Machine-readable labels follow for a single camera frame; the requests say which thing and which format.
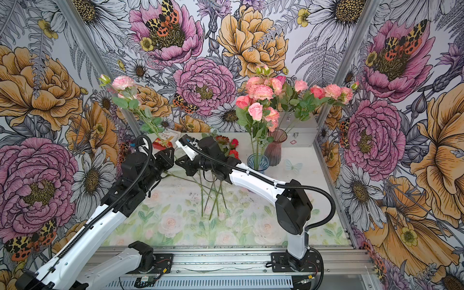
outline floral tablecloth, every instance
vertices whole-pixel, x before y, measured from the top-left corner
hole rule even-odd
[[[201,138],[200,134],[189,134]],[[249,136],[245,133],[228,133],[229,138],[237,138],[240,159],[246,160],[251,154]],[[176,156],[184,155],[181,149]],[[169,176],[161,181],[150,198],[146,198],[134,213],[120,225],[103,245],[128,245],[136,240],[152,246],[286,246],[286,232],[276,219],[276,211],[267,200],[246,189],[222,183],[223,196],[211,193],[212,184],[199,174],[194,176],[203,184],[200,187],[183,169],[174,166]],[[269,167],[265,174],[279,180],[295,179],[305,185],[328,186],[323,176],[314,148],[283,148],[282,161]],[[206,174],[213,180],[211,173]],[[219,181],[214,185],[219,188]],[[320,194],[307,191],[313,205],[310,223],[324,219],[330,210],[329,202]],[[337,215],[333,219],[309,233],[310,245],[349,245]]]

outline white butterfly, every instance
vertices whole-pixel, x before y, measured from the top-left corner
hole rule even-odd
[[[295,174],[300,174],[300,169],[303,167],[303,163],[291,164],[290,160],[285,159],[285,170],[293,171]]]

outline red flower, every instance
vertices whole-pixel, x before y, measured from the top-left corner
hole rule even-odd
[[[236,150],[232,149],[231,151],[229,151],[229,156],[231,155],[233,155],[233,157],[238,159],[238,152]]]
[[[237,139],[232,139],[231,141],[231,149],[234,149],[238,146],[238,140]]]

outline pink glass vase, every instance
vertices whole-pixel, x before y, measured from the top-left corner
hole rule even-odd
[[[264,156],[269,159],[269,166],[276,166],[282,159],[282,143],[287,140],[287,134],[282,129],[276,129],[269,136],[274,137],[274,141],[267,145]]]

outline cable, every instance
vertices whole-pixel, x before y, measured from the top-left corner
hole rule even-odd
[[[219,165],[222,165],[222,166],[225,166],[225,167],[228,167],[228,168],[232,168],[234,170],[238,170],[238,171],[243,172],[243,173],[247,173],[247,174],[249,174],[249,175],[251,175],[253,177],[258,178],[259,180],[262,180],[262,181],[266,182],[267,184],[270,184],[270,185],[274,186],[273,181],[271,181],[271,180],[269,180],[269,179],[267,179],[267,178],[265,178],[265,177],[263,177],[263,176],[261,176],[259,174],[256,174],[253,171],[248,171],[246,169],[239,168],[239,167],[227,164],[222,160],[219,160],[219,159],[216,159],[214,157],[209,156],[208,154],[206,154],[202,150],[200,150],[197,147],[195,147],[194,145],[192,145],[190,143],[190,141],[187,142],[187,146],[190,149],[192,149],[193,151],[195,151],[196,153],[200,154],[201,156],[203,156],[203,157],[205,157],[205,158],[207,158],[207,159],[209,159],[209,160],[211,160],[211,161],[213,161],[213,162],[215,162],[215,163],[217,163]],[[317,193],[322,194],[323,196],[325,196],[329,200],[329,202],[330,202],[330,213],[329,213],[329,215],[325,219],[323,219],[323,220],[321,220],[319,222],[307,225],[304,228],[305,232],[307,232],[308,230],[310,230],[312,228],[322,226],[322,225],[328,223],[334,217],[334,215],[335,215],[335,201],[332,198],[332,196],[329,193],[327,193],[325,190],[320,189],[318,187],[308,186],[308,185],[276,184],[275,186],[278,187],[278,188],[283,188],[283,189],[307,189],[307,190],[312,190],[312,191],[315,191]]]

